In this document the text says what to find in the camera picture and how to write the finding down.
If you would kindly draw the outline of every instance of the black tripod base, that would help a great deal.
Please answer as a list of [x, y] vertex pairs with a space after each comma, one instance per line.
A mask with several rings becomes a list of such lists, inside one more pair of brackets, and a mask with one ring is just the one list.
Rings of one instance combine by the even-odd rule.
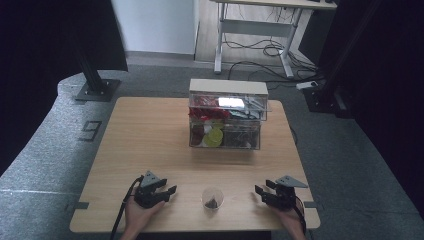
[[116, 89], [121, 83], [120, 80], [102, 79], [103, 87], [100, 91], [92, 91], [87, 83], [82, 86], [81, 91], [75, 97], [77, 101], [110, 102]]
[[311, 112], [332, 113], [339, 118], [352, 118], [349, 101], [346, 101], [349, 98], [341, 89], [337, 89], [329, 101], [322, 100], [324, 93], [319, 88], [305, 88], [303, 94]]

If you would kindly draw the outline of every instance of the small clear cup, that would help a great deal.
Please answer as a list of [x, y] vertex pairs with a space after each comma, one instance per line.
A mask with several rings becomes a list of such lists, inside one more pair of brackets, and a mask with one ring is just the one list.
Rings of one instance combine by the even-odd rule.
[[218, 210], [224, 202], [224, 194], [215, 187], [206, 188], [202, 193], [203, 207], [210, 210]]

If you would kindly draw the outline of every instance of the wooden table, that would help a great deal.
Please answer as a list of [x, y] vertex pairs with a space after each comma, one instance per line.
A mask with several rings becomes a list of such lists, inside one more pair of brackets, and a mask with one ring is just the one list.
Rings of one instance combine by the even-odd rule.
[[[290, 50], [291, 43], [296, 33], [296, 29], [299, 23], [300, 16], [302, 15], [303, 9], [316, 9], [316, 10], [335, 10], [337, 5], [332, 3], [326, 3], [324, 0], [320, 2], [313, 2], [308, 0], [210, 0], [213, 2], [220, 3], [220, 15], [218, 25], [218, 44], [215, 49], [215, 66], [214, 72], [216, 74], [221, 73], [221, 62], [222, 62], [222, 35], [223, 33], [235, 33], [235, 34], [248, 34], [248, 35], [260, 35], [260, 36], [275, 36], [287, 38], [287, 43], [284, 50], [279, 50], [280, 59], [283, 64], [286, 76], [293, 78], [293, 71], [288, 61], [288, 53]], [[272, 7], [288, 7], [295, 8], [294, 20], [290, 24], [285, 23], [272, 23], [272, 22], [257, 22], [257, 21], [246, 21], [246, 20], [234, 20], [226, 18], [226, 5], [227, 4], [246, 4], [246, 5], [257, 5], [257, 6], [272, 6]]]
[[[110, 232], [131, 183], [147, 170], [177, 185], [169, 203], [146, 232], [249, 231], [281, 229], [254, 186], [290, 175], [306, 183], [283, 106], [269, 101], [272, 112], [261, 129], [260, 150], [189, 147], [188, 99], [124, 97], [118, 99], [103, 136], [70, 229]], [[201, 203], [202, 191], [217, 187], [224, 203], [214, 212]], [[309, 189], [296, 189], [313, 201]], [[309, 229], [320, 225], [315, 208], [306, 208]], [[123, 217], [118, 228], [123, 230]]]

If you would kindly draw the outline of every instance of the human arm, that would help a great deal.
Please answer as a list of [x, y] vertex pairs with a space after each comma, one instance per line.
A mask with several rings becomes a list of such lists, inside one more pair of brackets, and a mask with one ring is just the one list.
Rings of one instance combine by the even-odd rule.
[[147, 226], [150, 218], [165, 205], [159, 202], [152, 208], [142, 208], [134, 201], [134, 196], [130, 196], [125, 207], [125, 231], [120, 240], [134, 240], [138, 234]]
[[[304, 214], [302, 203], [299, 199], [297, 199], [296, 205], [300, 212]], [[279, 217], [281, 224], [284, 226], [293, 240], [306, 240], [299, 216], [294, 209], [290, 209], [289, 211], [281, 211], [278, 208], [269, 205], [268, 207], [271, 208], [272, 211]]]

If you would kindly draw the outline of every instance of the clear plastic storage box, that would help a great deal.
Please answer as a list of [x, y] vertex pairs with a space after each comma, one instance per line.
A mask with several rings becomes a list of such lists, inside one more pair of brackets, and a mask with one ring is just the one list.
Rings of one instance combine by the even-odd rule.
[[192, 79], [189, 94], [190, 146], [260, 149], [265, 83]]

